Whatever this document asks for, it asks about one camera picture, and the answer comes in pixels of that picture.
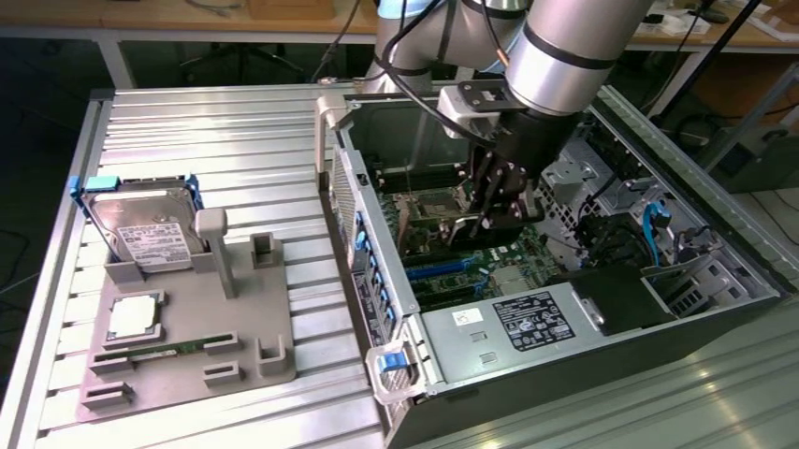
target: aluminum extrusion table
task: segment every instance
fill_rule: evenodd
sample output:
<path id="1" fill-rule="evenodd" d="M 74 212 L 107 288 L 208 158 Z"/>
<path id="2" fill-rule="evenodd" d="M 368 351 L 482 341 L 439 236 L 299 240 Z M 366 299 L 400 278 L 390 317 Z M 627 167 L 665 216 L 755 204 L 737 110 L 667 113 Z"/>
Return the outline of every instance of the aluminum extrusion table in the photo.
<path id="1" fill-rule="evenodd" d="M 314 183 L 314 100 L 324 89 L 351 88 L 120 91 L 88 106 L 70 169 L 123 177 L 194 172 L 206 205 L 228 208 L 228 240 L 260 231 L 283 239 L 298 380 L 76 423 L 107 249 L 66 192 L 0 415 L 0 447 L 382 447 Z M 798 323 L 799 305 L 782 306 L 686 359 L 422 447 L 797 444 Z"/>

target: blue cable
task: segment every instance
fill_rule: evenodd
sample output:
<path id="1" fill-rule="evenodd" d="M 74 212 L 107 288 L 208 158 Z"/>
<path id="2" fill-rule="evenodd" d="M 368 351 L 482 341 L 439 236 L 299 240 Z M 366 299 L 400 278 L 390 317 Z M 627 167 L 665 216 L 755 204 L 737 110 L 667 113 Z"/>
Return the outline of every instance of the blue cable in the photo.
<path id="1" fill-rule="evenodd" d="M 654 228 L 653 218 L 655 218 L 658 215 L 661 215 L 666 218 L 673 218 L 673 214 L 666 210 L 663 205 L 655 201 L 654 203 L 650 203 L 647 205 L 647 208 L 645 209 L 642 225 L 645 228 L 645 238 L 647 239 L 647 243 L 650 244 L 650 248 L 653 249 L 654 265 L 657 267 L 661 267 L 661 256 L 658 255 L 658 244 L 654 242 L 654 236 L 653 236 L 653 228 Z"/>

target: label sticker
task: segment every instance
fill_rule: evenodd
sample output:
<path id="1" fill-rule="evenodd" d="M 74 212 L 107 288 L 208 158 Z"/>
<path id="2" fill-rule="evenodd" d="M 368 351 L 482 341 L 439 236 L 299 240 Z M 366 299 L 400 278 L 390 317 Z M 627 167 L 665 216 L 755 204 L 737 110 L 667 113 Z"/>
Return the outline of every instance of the label sticker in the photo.
<path id="1" fill-rule="evenodd" d="M 190 260 L 179 223 L 148 224 L 116 229 L 134 260 L 142 267 Z"/>
<path id="2" fill-rule="evenodd" d="M 511 343 L 524 352 L 575 337 L 548 292 L 494 304 Z"/>
<path id="3" fill-rule="evenodd" d="M 466 311 L 454 311 L 452 318 L 456 326 L 466 326 L 483 321 L 483 314 L 479 309 L 467 309 Z"/>

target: motherboard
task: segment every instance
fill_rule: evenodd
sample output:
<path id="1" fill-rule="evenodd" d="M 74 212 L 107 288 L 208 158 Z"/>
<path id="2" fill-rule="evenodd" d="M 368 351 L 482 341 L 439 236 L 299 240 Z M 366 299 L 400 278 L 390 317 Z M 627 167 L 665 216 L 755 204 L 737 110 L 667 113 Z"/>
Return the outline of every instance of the motherboard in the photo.
<path id="1" fill-rule="evenodd" d="M 532 225 L 508 245 L 451 251 L 446 224 L 474 215 L 468 197 L 467 182 L 456 187 L 379 194 L 422 311 L 532 290 L 563 271 Z"/>

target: cable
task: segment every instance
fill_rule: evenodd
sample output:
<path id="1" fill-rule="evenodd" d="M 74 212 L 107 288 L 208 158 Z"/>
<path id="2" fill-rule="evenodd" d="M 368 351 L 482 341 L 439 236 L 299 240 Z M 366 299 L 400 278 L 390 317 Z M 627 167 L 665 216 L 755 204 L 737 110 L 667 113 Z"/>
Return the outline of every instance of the cable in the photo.
<path id="1" fill-rule="evenodd" d="M 797 241 L 797 240 L 793 239 L 793 237 L 789 234 L 789 231 L 786 230 L 786 228 L 783 227 L 783 225 L 777 221 L 777 218 L 771 214 L 770 210 L 766 208 L 766 204 L 763 204 L 763 202 L 761 201 L 761 199 L 753 193 L 750 193 L 750 196 L 754 198 L 754 200 L 757 201 L 757 203 L 761 205 L 761 208 L 763 208 L 763 212 L 769 215 L 769 217 L 774 221 L 774 224 L 777 225 L 777 227 L 779 227 L 779 230 L 783 231 L 783 234 L 786 235 L 786 238 L 790 240 L 790 242 L 794 245 L 799 245 L 799 241 Z"/>
<path id="2" fill-rule="evenodd" d="M 599 187 L 599 190 L 597 191 L 597 193 L 594 195 L 589 195 L 589 197 L 586 198 L 586 201 L 583 202 L 582 206 L 579 207 L 579 210 L 577 212 L 577 222 L 579 223 L 581 219 L 583 218 L 583 211 L 586 210 L 586 207 L 595 202 L 595 200 L 602 196 L 602 194 L 606 193 L 606 191 L 611 188 L 611 185 L 614 184 L 614 181 L 618 180 L 619 175 L 617 175 L 614 173 L 614 175 L 609 178 L 607 181 L 605 181 L 605 184 L 602 184 L 602 187 Z"/>
<path id="3" fill-rule="evenodd" d="M 14 282 L 14 278 L 16 277 L 16 270 L 19 269 L 20 262 L 23 261 L 23 256 L 26 255 L 26 251 L 28 250 L 28 247 L 30 247 L 30 239 L 27 236 L 24 236 L 19 232 L 8 231 L 6 229 L 0 229 L 0 234 L 6 234 L 8 236 L 12 236 L 12 237 L 23 240 L 23 248 L 20 249 L 20 252 L 16 255 L 16 257 L 14 257 L 10 274 L 7 275 L 6 280 L 0 284 L 0 290 L 3 290 L 10 286 L 10 284 Z"/>
<path id="4" fill-rule="evenodd" d="M 695 227 L 690 227 L 689 229 L 685 229 L 682 231 L 679 231 L 677 233 L 677 235 L 674 236 L 674 248 L 673 248 L 673 253 L 674 253 L 674 260 L 673 260 L 673 265 L 677 265 L 679 263 L 679 243 L 683 239 L 683 237 L 687 237 L 689 239 L 686 240 L 686 243 L 691 243 L 691 241 L 698 238 L 705 231 L 710 231 L 711 227 L 706 224 L 705 226 L 702 226 L 699 228 L 699 230 L 697 230 Z"/>
<path id="5" fill-rule="evenodd" d="M 208 3 L 202 3 L 198 0 L 186 0 L 186 2 L 194 7 L 204 9 L 206 11 L 211 11 L 220 17 L 230 17 L 230 11 L 239 9 L 243 6 L 242 3 L 231 3 L 230 5 L 210 5 Z"/>
<path id="6" fill-rule="evenodd" d="M 791 209 L 799 211 L 799 208 L 789 203 L 786 198 L 779 194 L 779 192 L 777 190 L 774 190 L 774 194 L 779 197 L 779 200 L 786 204 L 786 206 L 789 206 Z"/>
<path id="7" fill-rule="evenodd" d="M 491 17 L 488 16 L 488 4 L 486 0 L 482 0 L 483 5 L 483 20 L 486 21 L 486 28 L 488 29 L 488 35 L 491 36 L 491 40 L 495 43 L 495 48 L 498 49 L 498 58 L 502 64 L 507 67 L 511 66 L 511 59 L 508 58 L 508 53 L 502 48 L 502 44 L 499 43 L 498 32 L 495 30 L 495 26 L 491 23 Z"/>
<path id="8" fill-rule="evenodd" d="M 552 237 L 546 232 L 542 233 L 542 235 L 546 236 L 546 238 L 550 239 L 551 241 L 555 241 L 555 242 L 560 243 L 563 246 L 566 246 L 567 248 L 571 248 L 572 250 L 577 250 L 577 251 L 589 251 L 586 248 L 583 248 L 581 246 L 574 246 L 571 243 L 567 243 L 562 239 L 556 239 L 555 237 Z"/>
<path id="9" fill-rule="evenodd" d="M 447 128 L 450 128 L 456 133 L 459 133 L 464 138 L 471 140 L 479 146 L 482 146 L 484 148 L 494 148 L 495 142 L 492 142 L 487 138 L 483 138 L 482 136 L 472 133 L 468 129 L 466 129 L 463 126 L 460 126 L 458 123 L 455 123 L 452 121 L 452 119 L 450 119 L 450 117 L 443 115 L 438 109 L 432 108 L 427 104 L 427 102 L 424 102 L 424 100 L 419 97 L 419 95 L 414 92 L 414 90 L 411 89 L 408 84 L 402 79 L 400 75 L 396 72 L 396 68 L 391 65 L 391 52 L 394 51 L 395 47 L 398 46 L 398 43 L 408 35 L 408 33 L 411 33 L 411 31 L 414 31 L 414 29 L 419 26 L 419 24 L 427 18 L 427 16 L 430 16 L 434 9 L 439 6 L 440 1 L 442 0 L 434 0 L 427 5 L 427 7 L 422 11 L 422 13 L 416 16 L 416 18 L 411 21 L 408 26 L 406 28 L 403 28 L 399 31 L 398 35 L 390 39 L 388 43 L 386 44 L 386 48 L 383 49 L 383 55 L 380 57 L 379 64 L 383 67 L 383 69 L 386 70 L 386 74 L 388 75 L 388 78 L 391 79 L 391 81 L 394 81 L 395 85 L 402 90 L 402 92 L 408 96 L 408 98 L 411 98 L 411 100 L 414 100 L 416 102 L 419 107 L 430 115 L 434 116 L 434 118 L 440 122 L 440 124 L 443 124 Z"/>
<path id="10" fill-rule="evenodd" d="M 702 15 L 702 11 L 699 9 L 701 8 L 698 8 L 697 11 L 694 12 L 695 15 L 694 15 L 694 20 L 693 20 L 691 26 L 689 27 L 689 32 L 683 36 L 683 40 L 681 41 L 679 45 L 677 46 L 677 52 L 674 53 L 674 55 L 677 56 L 677 61 L 674 62 L 673 73 L 666 78 L 666 82 L 663 83 L 661 92 L 658 92 L 658 94 L 654 96 L 653 100 L 650 100 L 650 102 L 645 106 L 641 107 L 642 111 L 649 112 L 649 108 L 651 106 L 654 106 L 654 104 L 658 102 L 658 99 L 666 92 L 666 89 L 667 89 L 667 87 L 670 87 L 674 77 L 677 76 L 677 71 L 679 70 L 679 67 L 682 66 L 682 64 L 679 64 L 679 52 L 683 50 L 686 42 L 689 41 L 689 37 L 691 36 L 691 32 L 694 31 L 694 27 L 697 26 L 697 22 L 699 21 L 699 16 Z"/>
<path id="11" fill-rule="evenodd" d="M 324 51 L 324 55 L 322 56 L 320 65 L 319 65 L 319 67 L 316 67 L 316 70 L 314 71 L 314 75 L 311 75 L 311 83 L 316 82 L 316 78 L 319 77 L 319 75 L 322 73 L 322 69 L 324 68 L 326 65 L 328 65 L 328 63 L 332 61 L 334 57 L 336 56 L 336 50 L 339 49 L 339 44 L 342 43 L 342 39 L 344 38 L 347 31 L 350 30 L 350 25 L 352 24 L 352 21 L 355 20 L 355 15 L 359 12 L 359 6 L 360 6 L 360 0 L 355 0 L 355 4 L 352 5 L 352 10 L 350 11 L 350 17 L 347 18 L 347 22 L 344 23 L 344 27 L 342 28 L 342 31 L 339 32 L 339 35 L 336 36 L 334 41 L 327 46 L 327 50 Z"/>
<path id="12" fill-rule="evenodd" d="M 786 112 L 794 108 L 797 108 L 799 106 L 799 103 L 794 103 L 793 105 L 787 105 L 783 108 L 779 109 L 774 109 L 770 110 L 769 112 L 766 112 L 763 115 L 774 115 L 774 114 L 779 114 L 782 112 Z M 719 119 L 725 119 L 725 120 L 738 120 L 738 119 L 743 119 L 745 116 L 743 115 L 713 115 L 713 117 L 717 117 Z"/>
<path id="13" fill-rule="evenodd" d="M 699 80 L 702 75 L 709 70 L 709 67 L 711 66 L 713 62 L 715 61 L 715 58 L 721 54 L 722 50 L 727 47 L 727 44 L 730 44 L 733 36 L 735 36 L 735 34 L 738 33 L 738 30 L 741 30 L 741 27 L 747 22 L 747 19 L 750 18 L 753 12 L 755 11 L 755 9 L 761 5 L 761 3 L 762 3 L 762 0 L 750 0 L 747 2 L 747 4 L 745 5 L 745 7 L 741 9 L 741 12 L 735 16 L 735 19 L 731 21 L 730 25 L 726 26 L 725 33 L 722 33 L 722 36 L 718 38 L 718 40 L 713 44 L 711 50 L 709 51 L 706 56 L 702 58 L 702 62 L 699 63 L 699 66 L 689 75 L 689 79 L 686 80 L 686 82 L 682 83 L 681 88 L 677 90 L 677 93 L 674 94 L 673 99 L 670 100 L 669 104 L 666 105 L 666 107 L 663 108 L 661 113 L 653 117 L 658 123 L 663 123 L 666 121 L 666 118 L 674 112 L 677 105 L 681 103 L 682 99 L 691 91 L 694 84 L 697 83 L 697 81 Z M 705 12 L 705 7 L 709 7 L 710 4 L 711 4 L 710 0 L 703 0 L 703 2 L 702 2 L 703 8 L 702 8 L 702 12 L 698 12 L 699 15 L 702 15 L 702 13 Z"/>
<path id="14" fill-rule="evenodd" d="M 402 0 L 402 13 L 399 15 L 399 29 L 402 30 L 404 28 L 404 14 L 408 8 L 408 0 Z M 364 78 L 364 77 L 355 77 L 352 78 L 352 81 L 358 81 L 358 82 L 371 82 L 371 81 L 376 81 L 380 79 L 380 77 L 386 75 L 386 70 L 383 69 L 378 75 L 372 75 L 370 78 Z"/>
<path id="15" fill-rule="evenodd" d="M 52 124 L 55 124 L 56 126 L 60 126 L 62 128 L 75 132 L 75 133 L 80 133 L 80 129 L 74 128 L 72 126 L 70 126 L 66 123 L 59 122 L 58 120 L 55 120 L 54 118 L 51 118 L 50 116 L 47 116 L 46 114 L 43 114 L 42 112 L 39 112 L 36 109 L 30 108 L 24 105 L 20 105 L 19 103 L 16 103 L 14 100 L 11 100 L 10 98 L 4 97 L 3 95 L 0 95 L 0 99 L 6 100 L 15 108 L 20 109 L 20 111 L 27 112 L 32 115 L 35 115 L 36 117 L 39 117 L 42 120 L 44 120 L 46 122 L 51 122 Z"/>
<path id="16" fill-rule="evenodd" d="M 8 287 L 6 287 L 3 290 L 0 290 L 0 296 L 3 296 L 7 292 L 10 292 L 11 290 L 14 290 L 16 287 L 19 287 L 22 284 L 24 284 L 27 281 L 30 281 L 31 279 L 34 279 L 40 274 L 42 274 L 42 271 L 38 272 L 38 273 L 31 274 L 26 279 L 23 279 L 22 281 L 15 282 L 12 285 L 10 285 Z"/>

